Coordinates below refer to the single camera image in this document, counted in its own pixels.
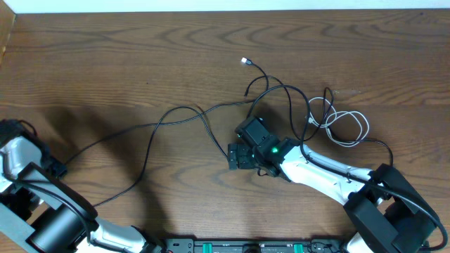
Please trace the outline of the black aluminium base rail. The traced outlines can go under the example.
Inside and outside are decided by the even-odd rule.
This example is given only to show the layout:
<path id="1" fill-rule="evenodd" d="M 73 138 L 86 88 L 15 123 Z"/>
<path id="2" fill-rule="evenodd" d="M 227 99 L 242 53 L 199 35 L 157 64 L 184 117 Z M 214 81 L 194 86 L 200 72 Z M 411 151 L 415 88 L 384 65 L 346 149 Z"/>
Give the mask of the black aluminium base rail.
<path id="1" fill-rule="evenodd" d="M 336 239 L 312 240 L 194 240 L 166 239 L 162 253 L 337 253 L 345 252 Z"/>

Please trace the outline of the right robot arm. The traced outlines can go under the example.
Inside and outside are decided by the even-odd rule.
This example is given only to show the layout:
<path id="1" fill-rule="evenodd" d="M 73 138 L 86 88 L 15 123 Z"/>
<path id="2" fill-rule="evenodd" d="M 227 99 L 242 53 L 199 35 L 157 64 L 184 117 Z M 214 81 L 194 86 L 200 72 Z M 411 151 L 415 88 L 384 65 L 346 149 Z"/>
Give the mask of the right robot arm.
<path id="1" fill-rule="evenodd" d="M 261 169 L 268 176 L 309 186 L 340 203 L 356 228 L 346 252 L 431 252 L 428 237 L 440 220 L 396 168 L 352 167 L 292 138 L 279 139 L 263 120 L 249 117 L 228 145 L 231 170 Z"/>

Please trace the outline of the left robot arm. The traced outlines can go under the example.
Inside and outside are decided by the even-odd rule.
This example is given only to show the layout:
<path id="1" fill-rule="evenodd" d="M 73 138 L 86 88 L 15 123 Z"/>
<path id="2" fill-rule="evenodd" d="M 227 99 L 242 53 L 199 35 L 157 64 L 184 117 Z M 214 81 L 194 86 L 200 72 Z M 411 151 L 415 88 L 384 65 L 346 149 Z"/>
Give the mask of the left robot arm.
<path id="1" fill-rule="evenodd" d="M 1 121 L 1 232 L 27 252 L 163 252 L 134 226 L 98 216 L 61 179 L 67 169 L 26 121 Z"/>

